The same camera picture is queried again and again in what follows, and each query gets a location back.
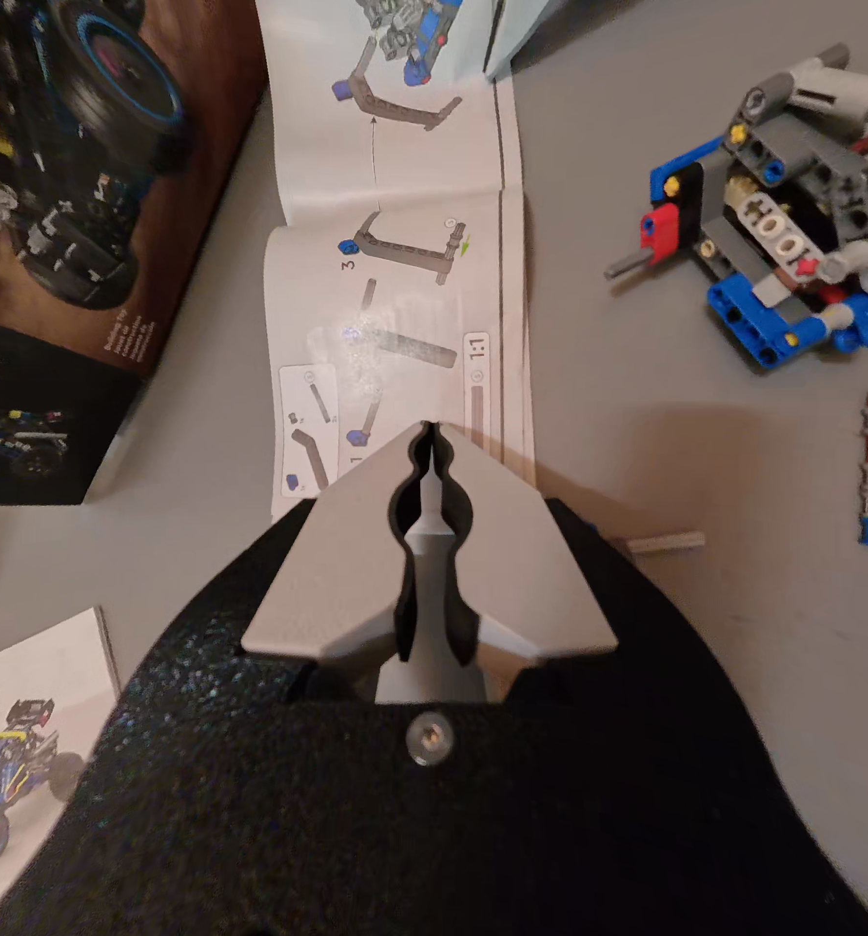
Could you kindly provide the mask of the lego chassis assembly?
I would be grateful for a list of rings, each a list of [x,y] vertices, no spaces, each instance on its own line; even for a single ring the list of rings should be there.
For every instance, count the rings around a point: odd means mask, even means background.
[[[688,252],[758,368],[868,349],[868,74],[834,44],[757,82],[724,133],[651,170],[615,281]]]

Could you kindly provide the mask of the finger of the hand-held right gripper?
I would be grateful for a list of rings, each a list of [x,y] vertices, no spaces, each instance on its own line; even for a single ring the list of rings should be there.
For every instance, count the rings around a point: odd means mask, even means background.
[[[486,52],[486,77],[495,79],[553,14],[566,1],[498,1]]]

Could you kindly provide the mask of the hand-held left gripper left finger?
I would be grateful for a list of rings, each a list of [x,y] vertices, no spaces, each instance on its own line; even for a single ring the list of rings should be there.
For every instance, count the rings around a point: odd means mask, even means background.
[[[432,423],[416,423],[311,505],[241,639],[253,655],[313,663],[407,661],[417,627],[406,533],[421,516]]]

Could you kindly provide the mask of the lego set box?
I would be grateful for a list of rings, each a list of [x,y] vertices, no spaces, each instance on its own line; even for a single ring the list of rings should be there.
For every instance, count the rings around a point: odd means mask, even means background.
[[[252,1],[0,1],[0,507],[84,501],[265,84]]]

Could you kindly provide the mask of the small closed instruction booklet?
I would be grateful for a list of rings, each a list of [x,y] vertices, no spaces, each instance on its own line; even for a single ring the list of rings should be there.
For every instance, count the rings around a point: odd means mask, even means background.
[[[0,898],[72,798],[119,693],[98,606],[0,651]]]

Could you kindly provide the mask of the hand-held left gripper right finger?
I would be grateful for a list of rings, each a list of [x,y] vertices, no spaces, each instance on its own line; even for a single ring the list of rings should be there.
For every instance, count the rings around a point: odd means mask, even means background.
[[[451,425],[434,427],[441,517],[454,534],[447,641],[480,668],[612,652],[617,638],[541,494]]]

